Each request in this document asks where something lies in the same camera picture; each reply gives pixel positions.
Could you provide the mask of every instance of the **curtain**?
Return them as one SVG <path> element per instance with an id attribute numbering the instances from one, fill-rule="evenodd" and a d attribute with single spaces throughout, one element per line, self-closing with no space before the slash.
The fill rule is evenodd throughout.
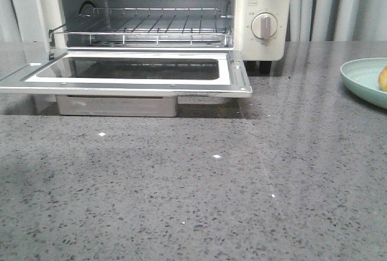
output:
<path id="1" fill-rule="evenodd" d="M 18 23 L 11 0 L 0 0 L 0 42 L 20 41 Z"/>
<path id="2" fill-rule="evenodd" d="M 291 41 L 387 40 L 387 0 L 290 0 Z"/>

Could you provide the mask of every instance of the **wire rack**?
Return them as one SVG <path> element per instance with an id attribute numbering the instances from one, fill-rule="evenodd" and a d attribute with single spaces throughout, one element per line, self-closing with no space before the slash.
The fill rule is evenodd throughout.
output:
<path id="1" fill-rule="evenodd" d="M 95 8 L 52 32 L 69 47 L 227 47 L 231 28 L 217 8 Z"/>

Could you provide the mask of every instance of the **temperature knob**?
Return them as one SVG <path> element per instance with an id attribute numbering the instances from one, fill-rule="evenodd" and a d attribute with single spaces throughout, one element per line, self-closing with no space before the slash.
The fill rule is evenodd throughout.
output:
<path id="1" fill-rule="evenodd" d="M 252 22 L 253 34 L 258 39 L 270 39 L 277 30 L 277 19 L 270 13 L 261 13 Z"/>

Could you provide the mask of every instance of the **oven control panel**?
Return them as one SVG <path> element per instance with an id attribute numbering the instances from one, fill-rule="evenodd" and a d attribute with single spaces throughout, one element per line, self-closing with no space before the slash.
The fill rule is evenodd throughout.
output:
<path id="1" fill-rule="evenodd" d="M 236 48 L 244 60 L 279 60 L 284 55 L 290 0 L 239 0 Z"/>

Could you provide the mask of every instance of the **oven door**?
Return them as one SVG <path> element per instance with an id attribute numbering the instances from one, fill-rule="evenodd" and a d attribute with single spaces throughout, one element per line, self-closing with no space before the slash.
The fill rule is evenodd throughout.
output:
<path id="1" fill-rule="evenodd" d="M 173 97 L 250 97 L 239 51 L 71 50 L 0 80 L 0 92 Z"/>

